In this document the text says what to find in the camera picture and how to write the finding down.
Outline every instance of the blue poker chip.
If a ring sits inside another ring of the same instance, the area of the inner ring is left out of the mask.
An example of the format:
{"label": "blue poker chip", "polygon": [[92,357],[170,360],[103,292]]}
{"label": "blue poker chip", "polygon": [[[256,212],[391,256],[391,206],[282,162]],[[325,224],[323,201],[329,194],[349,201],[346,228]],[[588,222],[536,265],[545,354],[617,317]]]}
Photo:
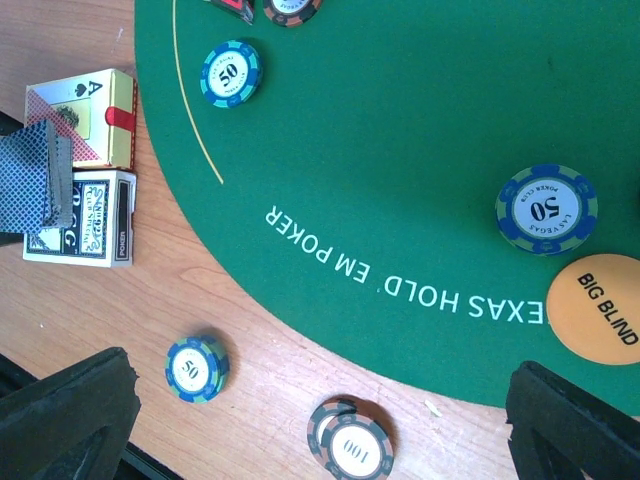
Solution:
{"label": "blue poker chip", "polygon": [[223,345],[205,335],[174,343],[164,370],[172,392],[189,403],[213,399],[224,388],[229,371],[229,356]]}
{"label": "blue poker chip", "polygon": [[562,165],[522,170],[496,200],[500,232],[515,247],[557,255],[580,246],[593,232],[598,197],[591,182]]}
{"label": "blue poker chip", "polygon": [[233,108],[246,102],[261,80],[258,52],[248,43],[229,40],[218,45],[204,61],[200,89],[216,107]]}

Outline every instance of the wooden surface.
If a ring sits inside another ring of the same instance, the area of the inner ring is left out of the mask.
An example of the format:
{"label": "wooden surface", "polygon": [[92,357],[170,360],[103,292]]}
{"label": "wooden surface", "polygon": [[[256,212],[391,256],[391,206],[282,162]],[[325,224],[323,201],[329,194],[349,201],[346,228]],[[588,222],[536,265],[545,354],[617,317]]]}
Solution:
{"label": "wooden surface", "polygon": [[[133,0],[0,0],[0,7],[4,112],[22,118],[27,84],[108,67],[135,75]],[[109,346],[124,347],[142,401],[131,440],[187,479],[331,478],[308,451],[306,426],[317,404],[338,393],[377,402],[393,418],[392,478],[516,478],[504,410],[356,367],[245,294],[182,216],[140,112],[135,266],[29,263],[21,246],[1,248],[0,352],[44,377]],[[165,354],[179,337],[211,327],[228,342],[232,379],[215,401],[189,405],[167,388]]]}

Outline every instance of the green felt poker table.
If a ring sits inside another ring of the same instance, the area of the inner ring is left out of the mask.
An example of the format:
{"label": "green felt poker table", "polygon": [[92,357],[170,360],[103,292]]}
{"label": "green felt poker table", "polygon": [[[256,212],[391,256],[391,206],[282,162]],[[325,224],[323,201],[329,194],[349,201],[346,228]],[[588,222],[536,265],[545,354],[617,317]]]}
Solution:
{"label": "green felt poker table", "polygon": [[[595,253],[640,257],[640,1],[326,0],[296,28],[199,0],[137,0],[151,140],[191,226],[264,308],[381,375],[504,406],[535,360],[628,414],[640,364],[554,336],[554,277]],[[250,43],[245,104],[200,90],[218,44]],[[511,246],[495,201],[557,163],[598,193],[594,233],[542,257]]]}

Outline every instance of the stack of poker chips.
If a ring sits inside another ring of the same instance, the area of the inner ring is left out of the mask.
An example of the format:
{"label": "stack of poker chips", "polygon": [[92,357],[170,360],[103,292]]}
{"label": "stack of poker chips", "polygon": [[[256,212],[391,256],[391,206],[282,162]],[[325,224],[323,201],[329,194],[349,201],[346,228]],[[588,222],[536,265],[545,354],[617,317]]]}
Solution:
{"label": "stack of poker chips", "polygon": [[229,355],[211,335],[178,340],[167,353],[164,370],[171,391],[189,403],[206,403],[216,397],[229,372]]}
{"label": "stack of poker chips", "polygon": [[[217,5],[252,25],[255,20],[253,0],[205,0]],[[264,0],[265,15],[281,27],[298,27],[313,17],[323,0]]]}
{"label": "stack of poker chips", "polygon": [[0,138],[0,232],[71,226],[72,175],[71,141],[50,121]]}
{"label": "stack of poker chips", "polygon": [[352,396],[322,402],[311,415],[307,443],[335,478],[384,480],[393,468],[390,423],[380,407]]}

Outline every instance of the las vegas poker club chip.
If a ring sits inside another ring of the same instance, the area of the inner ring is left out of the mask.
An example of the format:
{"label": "las vegas poker club chip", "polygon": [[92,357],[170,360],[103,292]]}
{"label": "las vegas poker club chip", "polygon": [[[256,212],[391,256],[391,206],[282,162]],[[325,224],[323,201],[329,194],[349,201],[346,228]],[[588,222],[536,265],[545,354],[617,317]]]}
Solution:
{"label": "las vegas poker club chip", "polygon": [[185,402],[206,403],[227,382],[229,356],[211,336],[183,338],[167,353],[165,376],[173,393]]}
{"label": "las vegas poker club chip", "polygon": [[329,460],[323,455],[320,446],[322,443],[322,434],[327,424],[337,415],[364,410],[365,406],[362,400],[344,396],[325,400],[315,409],[307,424],[307,443],[309,444],[309,450],[311,450],[311,453],[320,465],[324,467]]}
{"label": "las vegas poker club chip", "polygon": [[332,418],[320,445],[325,468],[338,480],[384,480],[393,468],[393,447],[387,432],[366,412]]}
{"label": "las vegas poker club chip", "polygon": [[498,227],[517,248],[557,255],[593,232],[598,198],[591,182],[571,168],[544,164],[522,170],[496,200]]}
{"label": "las vegas poker club chip", "polygon": [[206,58],[200,73],[204,97],[220,108],[246,102],[262,80],[262,62],[248,43],[229,40],[218,45]]}
{"label": "las vegas poker club chip", "polygon": [[264,13],[276,25],[297,27],[309,21],[322,0],[264,0]]}

